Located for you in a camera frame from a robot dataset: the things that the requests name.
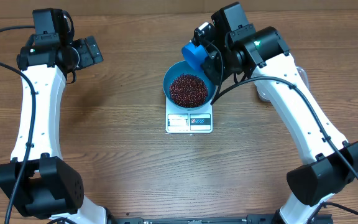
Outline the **blue plastic scoop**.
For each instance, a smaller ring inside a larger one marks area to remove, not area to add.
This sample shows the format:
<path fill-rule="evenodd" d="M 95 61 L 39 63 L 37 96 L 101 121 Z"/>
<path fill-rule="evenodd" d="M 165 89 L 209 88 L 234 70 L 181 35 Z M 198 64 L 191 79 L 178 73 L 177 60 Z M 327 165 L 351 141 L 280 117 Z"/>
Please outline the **blue plastic scoop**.
<path fill-rule="evenodd" d="M 181 49 L 181 53 L 192 69 L 199 72 L 203 71 L 201 65 L 208 57 L 208 53 L 202 45 L 195 46 L 192 42 L 189 42 Z"/>

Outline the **blue bowl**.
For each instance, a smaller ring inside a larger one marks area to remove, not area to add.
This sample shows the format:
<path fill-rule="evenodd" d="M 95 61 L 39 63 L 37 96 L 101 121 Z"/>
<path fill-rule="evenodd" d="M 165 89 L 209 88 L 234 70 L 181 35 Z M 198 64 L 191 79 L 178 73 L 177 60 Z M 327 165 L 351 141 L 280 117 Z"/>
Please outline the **blue bowl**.
<path fill-rule="evenodd" d="M 203 72 L 196 71 L 196 70 L 192 69 L 186 61 L 181 61 L 181 62 L 178 62 L 178 63 L 172 65 L 166 72 L 164 79 L 163 79 L 164 94 L 166 97 L 168 97 L 170 99 L 171 102 L 173 102 L 173 101 L 170 98 L 169 86 L 173 83 L 173 81 L 176 78 L 178 78 L 182 74 L 191 74 L 191 75 L 195 75 L 198 78 L 202 79 L 202 81 L 205 82 L 205 84 L 208 88 L 208 96 L 207 96 L 204 104 L 206 104 L 207 101 L 212 100 L 213 96 L 215 95 L 216 89 L 217 89 L 216 85 L 214 85 L 206 77 L 206 75 Z"/>

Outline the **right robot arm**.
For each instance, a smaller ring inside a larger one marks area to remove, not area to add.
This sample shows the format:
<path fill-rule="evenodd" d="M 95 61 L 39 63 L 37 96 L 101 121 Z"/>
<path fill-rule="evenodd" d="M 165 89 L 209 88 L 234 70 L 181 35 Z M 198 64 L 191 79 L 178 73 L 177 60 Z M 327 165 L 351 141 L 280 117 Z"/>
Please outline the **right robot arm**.
<path fill-rule="evenodd" d="M 238 2 L 215 12 L 183 47 L 188 64 L 216 86 L 254 83 L 288 128 L 300 167 L 288 172 L 291 194 L 272 223 L 317 223 L 321 208 L 358 175 L 358 141 L 351 143 L 331 124 L 296 67 L 278 30 L 256 30 Z"/>

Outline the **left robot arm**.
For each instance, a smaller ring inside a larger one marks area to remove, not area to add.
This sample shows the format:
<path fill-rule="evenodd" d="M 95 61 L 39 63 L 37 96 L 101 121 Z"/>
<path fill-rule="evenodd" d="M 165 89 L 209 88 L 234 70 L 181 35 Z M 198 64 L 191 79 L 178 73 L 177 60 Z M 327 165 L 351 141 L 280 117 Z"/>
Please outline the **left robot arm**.
<path fill-rule="evenodd" d="M 74 38 L 61 9 L 33 13 L 34 34 L 17 56 L 22 78 L 21 119 L 10 161 L 0 165 L 9 209 L 50 223 L 113 223 L 110 211 L 85 196 L 81 175 L 64 162 L 60 105 L 67 75 L 103 61 L 94 37 Z"/>

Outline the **red beans in bowl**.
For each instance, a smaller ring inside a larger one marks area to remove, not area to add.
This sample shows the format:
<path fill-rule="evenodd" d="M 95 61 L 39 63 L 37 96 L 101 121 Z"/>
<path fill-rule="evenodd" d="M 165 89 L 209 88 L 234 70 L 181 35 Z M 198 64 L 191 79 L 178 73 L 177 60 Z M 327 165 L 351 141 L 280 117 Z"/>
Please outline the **red beans in bowl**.
<path fill-rule="evenodd" d="M 203 105 L 208 96 L 208 88 L 202 79 L 191 74 L 182 74 L 169 86 L 172 101 L 184 108 Z"/>

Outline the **white digital kitchen scale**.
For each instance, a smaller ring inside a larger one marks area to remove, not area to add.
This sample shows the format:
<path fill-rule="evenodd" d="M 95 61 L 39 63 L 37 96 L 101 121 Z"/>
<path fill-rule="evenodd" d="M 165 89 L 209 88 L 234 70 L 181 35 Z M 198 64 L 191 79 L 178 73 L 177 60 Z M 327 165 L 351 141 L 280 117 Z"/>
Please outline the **white digital kitchen scale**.
<path fill-rule="evenodd" d="M 170 134 L 208 134 L 213 131 L 211 100 L 197 108 L 183 108 L 166 97 L 165 130 Z"/>

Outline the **clear plastic container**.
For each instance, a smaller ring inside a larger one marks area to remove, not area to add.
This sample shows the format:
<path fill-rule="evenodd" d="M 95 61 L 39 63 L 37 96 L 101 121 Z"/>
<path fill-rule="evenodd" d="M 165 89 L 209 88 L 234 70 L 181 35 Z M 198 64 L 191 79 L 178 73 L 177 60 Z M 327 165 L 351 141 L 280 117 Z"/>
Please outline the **clear plastic container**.
<path fill-rule="evenodd" d="M 298 71 L 299 76 L 303 80 L 303 83 L 307 87 L 307 89 L 310 89 L 310 83 L 309 83 L 308 76 L 307 76 L 307 73 L 305 72 L 305 70 L 302 67 L 298 66 L 298 65 L 296 66 L 296 69 Z M 259 90 L 257 88 L 257 93 L 258 93 L 259 99 L 261 101 L 267 102 L 267 103 L 270 102 L 270 100 L 266 98 L 266 94 L 262 90 Z"/>

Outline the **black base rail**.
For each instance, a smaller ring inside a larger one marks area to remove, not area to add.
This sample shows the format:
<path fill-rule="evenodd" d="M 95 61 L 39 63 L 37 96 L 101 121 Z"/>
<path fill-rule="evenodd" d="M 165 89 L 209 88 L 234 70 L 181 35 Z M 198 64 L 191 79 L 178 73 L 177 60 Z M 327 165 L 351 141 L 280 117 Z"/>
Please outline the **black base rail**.
<path fill-rule="evenodd" d="M 213 218 L 113 218 L 113 224 L 274 224 L 284 223 L 279 214 L 253 214 L 246 217 L 213 217 Z"/>

